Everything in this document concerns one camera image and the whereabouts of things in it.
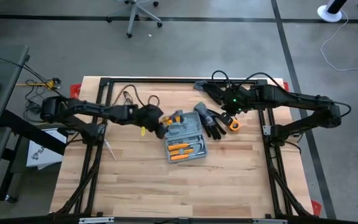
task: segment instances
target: wooden tabletop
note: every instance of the wooden tabletop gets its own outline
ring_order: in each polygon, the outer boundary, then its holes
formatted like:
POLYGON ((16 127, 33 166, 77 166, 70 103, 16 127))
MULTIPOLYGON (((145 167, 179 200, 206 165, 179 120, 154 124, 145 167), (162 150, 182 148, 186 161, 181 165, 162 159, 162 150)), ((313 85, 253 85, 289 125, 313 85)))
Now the wooden tabletop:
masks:
MULTIPOLYGON (((95 102, 99 80, 100 77, 84 77, 81 100, 95 102)), ((113 100, 127 84, 114 84, 113 100)), ((150 95, 157 95, 165 115, 175 110, 193 111, 200 101, 209 109, 222 112, 206 93, 194 90, 192 84, 131 84, 137 87, 144 103, 150 95)), ((133 89, 127 91, 134 103, 138 103, 133 89)), ((279 107, 273 111, 277 124, 292 121, 289 108, 279 107)), ((89 116, 79 117, 91 122, 89 116)), ((114 217, 216 218, 263 218, 266 213, 274 214, 258 113, 250 111, 237 118, 241 124, 238 132, 228 131, 217 141, 207 138, 206 157, 176 164, 168 163, 164 140, 157 139, 154 133, 147 132, 142 137, 139 127, 109 123, 106 139, 117 161, 107 148, 103 149, 93 213, 103 212, 104 216, 114 217)), ((51 212, 62 207, 77 188, 85 149, 80 142, 67 147, 51 212)), ((282 157, 289 188, 307 211, 312 212, 299 151, 287 144, 282 147, 282 157)), ((279 187, 278 194, 280 206, 285 210, 279 187)), ((82 208, 85 208, 87 195, 88 189, 82 208)))

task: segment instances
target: concrete floor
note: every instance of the concrete floor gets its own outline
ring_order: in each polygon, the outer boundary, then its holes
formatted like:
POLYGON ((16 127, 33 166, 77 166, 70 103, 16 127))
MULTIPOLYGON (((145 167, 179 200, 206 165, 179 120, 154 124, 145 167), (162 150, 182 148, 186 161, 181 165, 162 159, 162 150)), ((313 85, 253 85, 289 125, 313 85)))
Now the concrete floor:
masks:
MULTIPOLYGON (((283 19, 317 19, 317 7, 326 2, 277 0, 283 19)), ((356 4, 348 0, 344 6, 350 19, 358 19, 356 4)), ((0 14, 32 16, 105 16, 119 7, 124 5, 112 0, 0 0, 0 14)), ((160 0, 157 9, 146 8, 162 17, 275 18, 271 0, 160 0)), ((358 71, 336 72, 320 54, 339 24, 283 26, 302 93, 327 95, 353 107, 340 127, 316 128, 313 134, 336 218, 358 221, 358 71)), ((158 29, 154 22, 141 21, 131 39, 126 28, 125 21, 0 19, 0 44, 28 45, 29 65, 47 78, 60 78, 64 95, 85 75, 207 77, 217 69, 230 77, 266 72, 294 90, 275 22, 171 21, 158 29)), ((358 24, 345 26, 325 52, 338 68, 358 67, 358 24)), ((28 78, 33 77, 22 72, 19 81, 28 78)), ((15 89, 10 110, 22 114, 26 91, 15 89)), ((300 118, 298 110, 292 115, 300 118)), ((311 197, 322 203, 306 138, 301 147, 311 197)), ((14 205, 0 203, 0 218, 48 213, 56 178, 56 172, 23 176, 21 199, 14 205)))

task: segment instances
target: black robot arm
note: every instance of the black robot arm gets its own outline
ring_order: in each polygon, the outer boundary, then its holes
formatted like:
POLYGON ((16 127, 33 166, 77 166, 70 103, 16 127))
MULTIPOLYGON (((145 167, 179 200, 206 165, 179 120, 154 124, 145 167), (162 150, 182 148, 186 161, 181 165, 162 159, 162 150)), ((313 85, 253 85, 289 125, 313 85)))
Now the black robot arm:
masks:
POLYGON ((339 107, 328 97, 290 93, 280 86, 253 85, 247 90, 241 85, 231 85, 224 91, 222 102, 222 109, 231 116, 249 110, 264 110, 279 106, 314 111, 309 117, 287 125, 276 124, 265 127, 265 134, 270 136, 270 143, 276 146, 283 146, 292 134, 302 133, 315 127, 335 128, 341 124, 339 107))
POLYGON ((95 144, 103 141, 100 139, 103 127, 86 123, 74 116, 75 114, 106 118, 120 125, 133 124, 145 127, 150 132, 155 132, 160 139, 165 134, 164 126, 158 121, 163 112, 154 105, 146 105, 142 108, 138 108, 137 105, 103 106, 73 98, 54 96, 42 102, 40 117, 48 123, 58 122, 77 130, 82 135, 84 143, 95 144))

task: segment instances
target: white cable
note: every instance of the white cable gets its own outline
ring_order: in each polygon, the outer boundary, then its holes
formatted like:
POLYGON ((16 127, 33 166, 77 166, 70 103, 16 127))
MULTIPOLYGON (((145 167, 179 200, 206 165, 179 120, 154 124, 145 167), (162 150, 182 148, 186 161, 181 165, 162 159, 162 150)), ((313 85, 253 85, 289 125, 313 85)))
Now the white cable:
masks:
POLYGON ((349 22, 349 18, 348 18, 348 16, 347 16, 347 14, 346 14, 344 11, 342 11, 342 13, 345 14, 345 16, 346 16, 346 22, 338 28, 338 30, 335 32, 335 34, 334 34, 330 39, 324 41, 324 43, 322 44, 322 46, 321 46, 321 48, 320 48, 320 52, 321 52, 321 54, 323 55, 325 61, 328 63, 328 65, 330 65, 330 66, 331 66, 333 69, 335 69, 337 72, 356 71, 356 70, 358 70, 358 68, 337 69, 334 65, 332 65, 332 64, 328 61, 326 55, 325 55, 324 52, 323 52, 323 47, 324 47, 324 45, 327 44, 327 42, 329 42, 330 40, 332 40, 332 39, 335 37, 335 35, 339 32, 339 30, 340 30, 342 27, 344 27, 344 26, 349 22))

